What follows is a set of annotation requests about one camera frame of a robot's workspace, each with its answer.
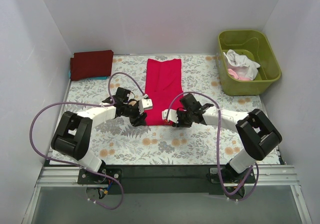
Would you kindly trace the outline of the bright red t-shirt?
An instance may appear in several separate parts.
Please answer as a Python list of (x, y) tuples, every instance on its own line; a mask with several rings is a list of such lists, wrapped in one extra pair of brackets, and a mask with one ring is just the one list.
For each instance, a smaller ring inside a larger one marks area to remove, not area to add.
[(147, 126), (165, 125), (162, 111), (167, 109), (171, 101), (182, 89), (182, 61), (173, 59), (157, 61), (148, 59), (146, 65), (145, 93), (151, 98), (153, 108), (147, 111)]

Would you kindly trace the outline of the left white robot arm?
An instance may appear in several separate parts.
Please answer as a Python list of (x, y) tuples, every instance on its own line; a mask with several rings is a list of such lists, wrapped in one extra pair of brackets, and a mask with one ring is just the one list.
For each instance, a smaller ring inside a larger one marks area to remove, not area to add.
[(106, 179), (105, 163), (90, 150), (91, 131), (95, 127), (118, 117), (127, 117), (133, 127), (146, 125), (147, 110), (152, 100), (145, 96), (130, 99), (131, 91), (119, 87), (116, 93), (101, 102), (99, 107), (73, 113), (66, 111), (57, 126), (51, 148), (66, 155), (80, 166), (89, 169), (89, 178), (96, 184)]

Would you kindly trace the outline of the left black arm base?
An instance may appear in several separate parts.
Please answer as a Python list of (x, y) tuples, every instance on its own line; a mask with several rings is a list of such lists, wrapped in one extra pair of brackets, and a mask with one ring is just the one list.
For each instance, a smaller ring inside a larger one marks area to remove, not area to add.
[(78, 173), (77, 184), (109, 184), (111, 180), (106, 178), (105, 175), (117, 179), (119, 182), (121, 181), (122, 170), (119, 168), (104, 168), (103, 170), (100, 170), (99, 173), (101, 173), (102, 176), (91, 173), (82, 168)]

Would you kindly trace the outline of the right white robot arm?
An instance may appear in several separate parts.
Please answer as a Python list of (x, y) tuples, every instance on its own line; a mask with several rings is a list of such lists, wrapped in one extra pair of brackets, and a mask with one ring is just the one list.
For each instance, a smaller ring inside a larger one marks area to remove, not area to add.
[(243, 150), (222, 168), (222, 175), (231, 182), (239, 182), (245, 171), (257, 161), (262, 161), (281, 142), (282, 136), (261, 109), (238, 112), (221, 109), (218, 104), (202, 105), (192, 93), (180, 99), (182, 109), (164, 110), (162, 118), (174, 127), (189, 128), (193, 123), (218, 126), (237, 132)]

